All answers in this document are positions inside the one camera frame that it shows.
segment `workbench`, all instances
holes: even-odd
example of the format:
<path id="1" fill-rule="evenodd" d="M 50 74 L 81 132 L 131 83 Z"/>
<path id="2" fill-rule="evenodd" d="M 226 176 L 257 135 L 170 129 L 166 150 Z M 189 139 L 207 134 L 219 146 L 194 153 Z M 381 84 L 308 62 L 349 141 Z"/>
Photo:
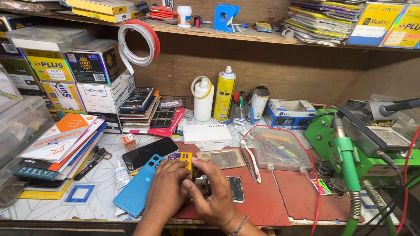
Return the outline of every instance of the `workbench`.
<path id="1" fill-rule="evenodd" d="M 214 119 L 206 122 L 187 121 L 187 125 L 215 124 Z M 218 143 L 226 148 L 239 147 L 240 136 L 234 124 L 226 122 L 233 141 Z M 294 131 L 302 144 L 311 153 L 314 162 L 319 157 L 311 149 L 310 143 L 303 135 L 304 131 Z M 40 227 L 40 221 L 47 221 L 43 226 L 68 230 L 77 228 L 121 228 L 125 224 L 135 225 L 140 219 L 127 213 L 115 216 L 114 184 L 117 160 L 121 160 L 126 152 L 120 139 L 122 135 L 103 134 L 98 141 L 113 157 L 102 160 L 92 171 L 80 181 L 73 181 L 60 200 L 18 199 L 13 205 L 0 209 L 0 228 L 34 228 Z M 138 146 L 154 142 L 159 137 L 151 135 L 134 135 Z M 200 149 L 195 144 L 184 144 L 183 137 L 172 138 L 180 152 L 192 152 L 194 155 Z M 249 148 L 253 150 L 252 141 L 248 140 Z M 309 184 L 308 178 L 314 178 L 311 173 L 294 171 L 260 169 L 261 183 L 253 180 L 247 167 L 225 169 L 227 176 L 241 177 L 245 203 L 237 203 L 237 208 L 258 227 L 276 229 L 287 226 L 310 226 L 313 224 L 317 203 L 317 193 Z M 85 194 L 77 194 L 77 189 Z M 362 191 L 362 217 L 360 224 L 372 218 L 378 211 L 366 199 Z M 337 199 L 332 196 L 321 198 L 318 225 L 344 226 L 349 216 L 349 197 Z M 392 214 L 396 225 L 399 221 Z M 167 228 L 212 228 L 199 218 L 193 202 L 187 202 L 167 223 Z"/>

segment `yellow spray can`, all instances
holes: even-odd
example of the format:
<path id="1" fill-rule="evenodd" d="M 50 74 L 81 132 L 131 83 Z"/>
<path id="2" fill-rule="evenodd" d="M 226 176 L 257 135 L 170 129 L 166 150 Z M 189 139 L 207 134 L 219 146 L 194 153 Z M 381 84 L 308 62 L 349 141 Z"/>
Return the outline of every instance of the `yellow spray can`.
<path id="1" fill-rule="evenodd" d="M 228 66 L 225 71 L 219 73 L 213 112 L 213 117 L 217 121 L 225 121 L 228 118 L 235 82 L 236 74 L 232 73 L 232 67 Z"/>

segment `hand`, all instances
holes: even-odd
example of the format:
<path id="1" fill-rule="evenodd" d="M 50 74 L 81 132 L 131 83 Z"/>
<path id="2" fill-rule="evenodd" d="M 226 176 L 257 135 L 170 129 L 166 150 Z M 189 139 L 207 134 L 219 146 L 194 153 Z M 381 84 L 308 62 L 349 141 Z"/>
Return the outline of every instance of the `hand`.
<path id="1" fill-rule="evenodd" d="M 182 182 L 193 199 L 199 215 L 209 224 L 219 227 L 225 233 L 233 233 L 245 219 L 245 216 L 234 204 L 230 181 L 216 163 L 211 160 L 206 162 L 193 157 L 192 163 L 207 175 L 212 189 L 212 195 L 205 200 L 195 183 L 191 180 Z"/>
<path id="2" fill-rule="evenodd" d="M 187 161 L 167 159 L 165 157 L 156 169 L 143 212 L 143 217 L 153 217 L 159 223 L 166 223 L 182 206 L 188 191 L 180 186 L 180 181 L 191 175 L 190 170 L 183 168 L 188 165 Z"/>

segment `keychain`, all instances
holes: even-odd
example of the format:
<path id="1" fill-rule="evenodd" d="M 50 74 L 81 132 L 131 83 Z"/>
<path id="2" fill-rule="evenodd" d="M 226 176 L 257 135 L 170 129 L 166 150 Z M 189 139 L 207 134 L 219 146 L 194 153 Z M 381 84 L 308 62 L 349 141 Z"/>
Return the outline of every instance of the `keychain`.
<path id="1" fill-rule="evenodd" d="M 79 181 L 81 180 L 91 169 L 93 169 L 102 159 L 109 160 L 112 157 L 112 154 L 107 152 L 105 148 L 99 148 L 99 146 L 95 146 L 93 148 L 93 153 L 89 157 L 88 165 L 85 169 L 83 169 L 80 173 L 78 173 L 74 180 Z"/>

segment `wooden shelf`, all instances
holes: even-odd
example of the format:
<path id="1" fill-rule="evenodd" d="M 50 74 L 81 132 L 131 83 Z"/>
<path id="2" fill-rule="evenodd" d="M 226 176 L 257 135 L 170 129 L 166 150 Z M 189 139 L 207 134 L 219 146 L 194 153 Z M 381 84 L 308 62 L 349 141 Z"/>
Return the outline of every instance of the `wooden shelf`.
<path id="1" fill-rule="evenodd" d="M 108 26 L 117 26 L 120 27 L 124 24 L 124 21 L 113 23 L 108 21 L 102 21 L 95 18 L 89 18 L 85 16 L 79 16 L 73 14 L 70 10 L 66 11 L 58 11 L 54 15 L 39 15 L 39 14 L 32 14 L 35 16 L 44 16 L 56 19 L 63 19 L 69 21 L 79 21 L 79 22 L 87 22 L 93 24 L 101 24 L 101 25 L 108 25 Z M 175 33 L 175 34 L 188 34 L 188 35 L 196 35 L 196 36 L 204 36 L 204 37 L 214 37 L 214 38 L 222 38 L 222 39 L 236 39 L 236 40 L 246 40 L 246 41 L 254 41 L 254 42 L 269 42 L 269 43 L 279 43 L 279 44 L 289 44 L 289 45 L 306 45 L 306 46 L 321 46 L 321 47 L 331 47 L 319 44 L 310 44 L 300 41 L 299 39 L 286 39 L 282 37 L 279 33 L 277 34 L 270 34 L 264 32 L 258 32 L 254 28 L 248 28 L 243 33 L 235 32 L 235 33 L 226 33 L 222 31 L 215 30 L 210 27 L 202 27 L 202 28 L 181 28 L 177 25 L 170 25 L 163 21 L 158 20 L 149 20 L 150 22 L 147 23 L 152 27 L 155 31 L 158 32 L 168 32 L 168 33 Z M 389 48 L 389 47 L 365 47 L 365 46 L 357 46 L 357 45 L 340 45 L 336 44 L 336 48 L 353 48 L 353 49 L 360 49 L 363 51 L 367 50 L 388 50 L 388 51 L 405 51 L 405 52 L 420 52 L 420 49 L 401 49 L 401 48 Z"/>

